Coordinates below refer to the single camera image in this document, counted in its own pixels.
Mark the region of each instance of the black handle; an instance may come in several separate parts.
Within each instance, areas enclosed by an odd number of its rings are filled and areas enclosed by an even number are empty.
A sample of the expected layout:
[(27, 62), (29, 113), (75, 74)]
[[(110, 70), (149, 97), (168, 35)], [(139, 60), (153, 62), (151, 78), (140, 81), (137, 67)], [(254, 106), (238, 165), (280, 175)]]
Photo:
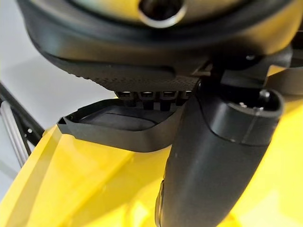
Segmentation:
[(204, 83), (188, 101), (158, 197), (159, 226), (215, 227), (245, 190), (283, 102), (273, 91), (242, 92)]

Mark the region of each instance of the metal frame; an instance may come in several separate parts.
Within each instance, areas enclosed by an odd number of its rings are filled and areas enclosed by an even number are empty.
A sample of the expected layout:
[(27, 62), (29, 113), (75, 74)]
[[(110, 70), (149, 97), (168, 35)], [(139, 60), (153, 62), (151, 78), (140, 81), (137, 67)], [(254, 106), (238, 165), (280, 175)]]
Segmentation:
[(27, 141), (36, 146), (42, 138), (44, 129), (1, 83), (0, 103), (0, 114), (22, 167), (31, 154)]

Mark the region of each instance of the white background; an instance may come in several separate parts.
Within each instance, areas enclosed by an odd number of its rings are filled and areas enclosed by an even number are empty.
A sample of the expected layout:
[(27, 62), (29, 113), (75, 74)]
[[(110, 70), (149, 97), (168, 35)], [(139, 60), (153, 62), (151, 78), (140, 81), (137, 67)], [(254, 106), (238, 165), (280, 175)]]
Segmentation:
[[(0, 80), (46, 129), (60, 117), (115, 94), (56, 68), (32, 46), (14, 0), (0, 3)], [(0, 200), (19, 171), (0, 116)]]

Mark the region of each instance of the yellow plastic body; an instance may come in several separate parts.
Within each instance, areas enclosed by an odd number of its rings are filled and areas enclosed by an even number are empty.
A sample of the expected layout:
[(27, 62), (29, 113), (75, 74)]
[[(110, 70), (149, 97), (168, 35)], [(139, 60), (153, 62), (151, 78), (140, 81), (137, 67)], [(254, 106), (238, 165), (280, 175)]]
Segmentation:
[[(169, 150), (134, 153), (53, 127), (2, 201), (0, 227), (155, 227)], [(260, 166), (219, 226), (303, 227), (302, 100), (287, 101)]]

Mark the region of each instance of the circular hole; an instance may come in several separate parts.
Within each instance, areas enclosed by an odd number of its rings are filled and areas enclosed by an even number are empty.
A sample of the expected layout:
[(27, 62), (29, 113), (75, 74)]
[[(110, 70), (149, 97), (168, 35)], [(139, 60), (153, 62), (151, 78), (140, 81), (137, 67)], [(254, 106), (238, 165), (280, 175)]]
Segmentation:
[(183, 0), (141, 0), (139, 3), (141, 21), (155, 28), (166, 28), (178, 23), (185, 12)]

